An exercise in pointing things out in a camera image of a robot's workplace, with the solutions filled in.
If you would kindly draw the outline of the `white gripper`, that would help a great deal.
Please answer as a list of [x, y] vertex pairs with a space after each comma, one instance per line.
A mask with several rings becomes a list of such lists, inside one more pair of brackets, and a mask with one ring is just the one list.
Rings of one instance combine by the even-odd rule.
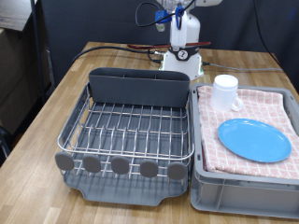
[[170, 43], [173, 46], [173, 51], [186, 50], [183, 48], [187, 43], [187, 14], [179, 16], [175, 14], [172, 17], [170, 26]]

